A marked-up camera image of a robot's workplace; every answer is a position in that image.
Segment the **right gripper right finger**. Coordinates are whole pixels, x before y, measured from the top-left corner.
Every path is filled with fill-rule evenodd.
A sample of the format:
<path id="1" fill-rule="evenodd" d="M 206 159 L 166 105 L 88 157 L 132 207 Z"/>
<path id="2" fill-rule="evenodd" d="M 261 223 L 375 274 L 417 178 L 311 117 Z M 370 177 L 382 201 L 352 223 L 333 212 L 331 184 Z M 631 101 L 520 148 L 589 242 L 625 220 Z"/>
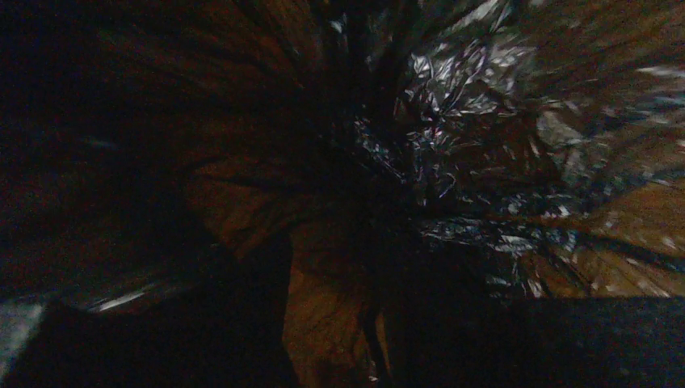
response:
<path id="1" fill-rule="evenodd" d="M 626 296 L 489 297 L 459 257 L 378 255 L 385 387 L 681 387 L 684 279 Z"/>

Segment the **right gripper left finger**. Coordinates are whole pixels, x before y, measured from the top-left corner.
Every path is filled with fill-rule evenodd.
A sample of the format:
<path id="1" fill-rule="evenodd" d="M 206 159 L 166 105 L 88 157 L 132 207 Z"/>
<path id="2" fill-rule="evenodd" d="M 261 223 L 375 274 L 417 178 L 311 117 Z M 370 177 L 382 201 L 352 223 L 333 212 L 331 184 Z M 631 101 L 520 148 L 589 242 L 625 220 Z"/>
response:
<path id="1" fill-rule="evenodd" d="M 139 313 L 49 304 L 1 384 L 294 387 L 283 343 L 292 259 L 292 240 L 274 235 Z"/>

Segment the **black plastic trash bag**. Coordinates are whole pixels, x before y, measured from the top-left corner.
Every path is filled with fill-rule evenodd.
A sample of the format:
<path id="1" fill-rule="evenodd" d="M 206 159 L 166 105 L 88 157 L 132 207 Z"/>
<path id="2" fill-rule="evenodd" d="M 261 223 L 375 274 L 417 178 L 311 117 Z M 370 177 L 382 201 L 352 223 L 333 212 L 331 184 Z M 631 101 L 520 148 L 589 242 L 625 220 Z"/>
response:
<path id="1" fill-rule="evenodd" d="M 4 1 L 1 379 L 292 240 L 294 387 L 385 387 L 378 255 L 489 297 L 684 279 L 681 1 Z"/>

